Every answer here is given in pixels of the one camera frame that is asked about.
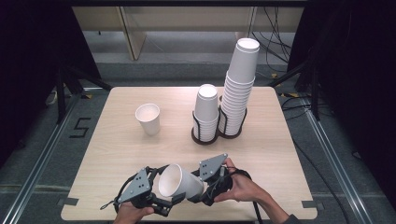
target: wooden table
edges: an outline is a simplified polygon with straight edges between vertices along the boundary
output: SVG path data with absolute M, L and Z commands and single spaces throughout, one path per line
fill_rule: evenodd
M 219 95 L 223 92 L 218 87 Z M 313 219 L 316 208 L 303 208 L 313 201 L 303 169 L 291 141 L 290 132 L 274 89 L 254 87 L 247 105 L 242 133 L 235 139 L 219 137 L 212 145 L 201 146 L 191 138 L 192 116 L 198 87 L 118 87 L 108 96 L 69 198 L 76 206 L 65 205 L 65 220 L 112 220 L 112 206 L 99 208 L 117 196 L 124 181 L 145 166 L 159 168 L 178 163 L 189 171 L 199 161 L 224 152 L 238 168 L 250 173 L 290 214 Z M 161 130 L 155 136 L 143 132 L 134 117 L 142 104 L 161 109 Z M 153 192 L 158 192 L 158 179 Z M 268 218 L 261 210 L 262 218 Z M 211 207 L 185 200 L 174 206 L 169 217 L 151 215 L 144 220 L 255 220 L 252 203 L 227 201 Z

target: human hand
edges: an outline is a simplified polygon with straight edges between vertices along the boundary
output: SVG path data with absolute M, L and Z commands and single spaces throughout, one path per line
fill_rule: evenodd
M 230 158 L 224 161 L 230 173 L 235 172 L 235 165 Z M 251 179 L 244 175 L 232 175 L 233 187 L 224 193 L 221 193 L 215 198 L 215 203 L 223 202 L 226 200 L 236 200 L 238 202 L 257 202 L 259 197 L 268 196 L 267 191 L 262 189 Z
M 144 216 L 154 213 L 152 207 L 136 208 L 132 203 L 122 203 L 114 224 L 135 224 Z

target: stack of paper cups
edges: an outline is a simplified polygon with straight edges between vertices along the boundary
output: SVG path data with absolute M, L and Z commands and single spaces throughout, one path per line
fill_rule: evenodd
M 200 87 L 193 115 L 195 138 L 202 142 L 213 140 L 219 121 L 219 97 L 215 86 L 204 84 Z
M 254 39 L 241 38 L 236 43 L 221 101 L 219 130 L 226 135 L 236 135 L 242 126 L 254 84 L 259 49 L 260 44 Z

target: sleeve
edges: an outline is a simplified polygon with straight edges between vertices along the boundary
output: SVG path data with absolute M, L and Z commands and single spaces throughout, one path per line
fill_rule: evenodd
M 283 224 L 301 224 L 301 222 L 295 215 L 291 214 Z

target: white paper cup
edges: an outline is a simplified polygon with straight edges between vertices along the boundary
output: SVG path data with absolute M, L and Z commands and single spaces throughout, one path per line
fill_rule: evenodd
M 219 97 L 215 86 L 204 84 L 198 90 L 195 117 L 202 121 L 212 121 L 219 115 Z
M 204 183 L 195 175 L 182 169 L 178 164 L 170 164 L 160 176 L 159 191 L 163 197 L 173 197 L 186 193 L 186 198 L 204 192 Z
M 249 83 L 256 75 L 260 44 L 251 38 L 241 38 L 236 43 L 228 76 L 235 82 Z
M 134 115 L 146 134 L 155 135 L 160 131 L 160 108 L 157 105 L 141 105 L 136 109 Z

